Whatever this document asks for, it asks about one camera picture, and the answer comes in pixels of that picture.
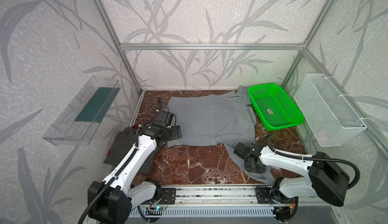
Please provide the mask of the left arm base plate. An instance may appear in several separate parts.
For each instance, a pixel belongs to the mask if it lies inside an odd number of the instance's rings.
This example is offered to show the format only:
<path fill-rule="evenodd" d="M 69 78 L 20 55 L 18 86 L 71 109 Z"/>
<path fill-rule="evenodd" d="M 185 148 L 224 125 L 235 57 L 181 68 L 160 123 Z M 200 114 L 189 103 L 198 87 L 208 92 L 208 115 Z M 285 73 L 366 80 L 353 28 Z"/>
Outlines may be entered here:
<path fill-rule="evenodd" d="M 162 205 L 170 205 L 174 204 L 176 200 L 176 188 L 165 188 L 162 187 L 161 189 L 157 190 L 154 197 L 150 200 L 146 200 L 143 204 L 162 204 Z"/>

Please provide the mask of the green plastic basket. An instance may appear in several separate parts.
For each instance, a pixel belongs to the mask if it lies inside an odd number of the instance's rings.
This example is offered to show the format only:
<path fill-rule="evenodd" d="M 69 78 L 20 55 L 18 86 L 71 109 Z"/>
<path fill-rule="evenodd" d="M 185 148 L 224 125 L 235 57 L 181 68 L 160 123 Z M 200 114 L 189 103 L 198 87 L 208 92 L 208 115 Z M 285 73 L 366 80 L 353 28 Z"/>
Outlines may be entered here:
<path fill-rule="evenodd" d="M 267 83 L 249 87 L 248 96 L 263 126 L 268 131 L 296 127 L 305 122 L 301 110 L 277 84 Z M 267 108 L 273 111 L 272 115 L 267 113 Z"/>

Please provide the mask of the grey long sleeve shirt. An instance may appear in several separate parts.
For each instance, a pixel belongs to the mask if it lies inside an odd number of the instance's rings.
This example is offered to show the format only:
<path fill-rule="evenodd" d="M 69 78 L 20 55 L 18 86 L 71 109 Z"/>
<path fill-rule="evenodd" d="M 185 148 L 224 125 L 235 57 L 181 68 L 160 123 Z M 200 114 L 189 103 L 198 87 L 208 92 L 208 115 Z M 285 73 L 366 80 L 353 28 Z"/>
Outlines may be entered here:
<path fill-rule="evenodd" d="M 188 159 L 189 179 L 192 184 L 204 183 L 203 176 L 211 176 L 220 171 L 216 166 L 210 167 L 209 172 L 205 171 L 205 164 L 213 162 L 221 162 L 223 167 L 235 164 L 228 176 L 214 179 L 216 184 L 231 183 L 232 180 L 244 181 L 243 174 L 264 184 L 274 183 L 271 167 L 266 166 L 263 173 L 248 172 L 244 169 L 244 160 L 234 154 L 238 143 L 249 146 L 256 138 L 257 119 L 243 87 L 237 92 L 222 95 L 172 97 L 167 107 L 177 117 L 182 132 L 182 139 L 171 141 L 168 146 L 192 146 L 196 158 L 199 158 L 202 152 L 205 154 L 201 165 L 193 165 L 194 160 Z M 224 156 L 229 157 L 227 161 L 221 161 L 219 154 L 216 154 L 216 160 L 213 161 L 212 153 L 207 151 L 211 146 L 220 144 L 226 150 Z"/>

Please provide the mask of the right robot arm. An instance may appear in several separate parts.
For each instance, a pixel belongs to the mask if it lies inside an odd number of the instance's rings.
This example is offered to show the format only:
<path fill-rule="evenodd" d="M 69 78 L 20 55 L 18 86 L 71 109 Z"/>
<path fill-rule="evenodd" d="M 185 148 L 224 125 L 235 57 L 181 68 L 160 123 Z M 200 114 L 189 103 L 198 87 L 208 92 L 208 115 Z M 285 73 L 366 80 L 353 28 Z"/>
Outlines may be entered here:
<path fill-rule="evenodd" d="M 299 175 L 298 178 L 279 177 L 272 187 L 257 188 L 258 202 L 287 203 L 298 197 L 318 197 L 333 206 L 343 206 L 352 182 L 339 166 L 348 164 L 330 158 L 323 152 L 303 155 L 274 149 L 270 145 L 238 143 L 234 154 L 243 160 L 244 169 L 250 173 L 264 173 L 268 166 L 282 168 Z"/>

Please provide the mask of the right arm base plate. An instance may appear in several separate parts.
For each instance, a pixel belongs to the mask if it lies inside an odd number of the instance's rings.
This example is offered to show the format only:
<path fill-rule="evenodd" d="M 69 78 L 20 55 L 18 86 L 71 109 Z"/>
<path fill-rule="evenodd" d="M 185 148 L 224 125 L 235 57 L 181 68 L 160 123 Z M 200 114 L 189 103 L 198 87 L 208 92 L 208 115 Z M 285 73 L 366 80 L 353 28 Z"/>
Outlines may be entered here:
<path fill-rule="evenodd" d="M 259 204 L 292 205 L 299 202 L 298 198 L 288 198 L 280 190 L 270 187 L 255 187 L 255 195 Z"/>

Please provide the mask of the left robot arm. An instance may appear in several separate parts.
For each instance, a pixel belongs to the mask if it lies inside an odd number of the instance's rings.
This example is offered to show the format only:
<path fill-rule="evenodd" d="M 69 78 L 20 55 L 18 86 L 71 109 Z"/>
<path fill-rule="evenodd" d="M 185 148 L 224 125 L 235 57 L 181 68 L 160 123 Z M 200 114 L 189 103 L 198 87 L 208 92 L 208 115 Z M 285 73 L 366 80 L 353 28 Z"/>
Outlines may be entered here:
<path fill-rule="evenodd" d="M 181 128 L 176 124 L 172 112 L 158 110 L 157 114 L 144 126 L 124 131 L 129 140 L 129 151 L 121 162 L 102 182 L 93 182 L 88 189 L 88 206 L 79 223 L 86 217 L 103 224 L 124 224 L 132 210 L 146 201 L 162 198 L 161 183 L 151 179 L 140 185 L 131 184 L 149 157 L 165 143 L 182 137 Z"/>

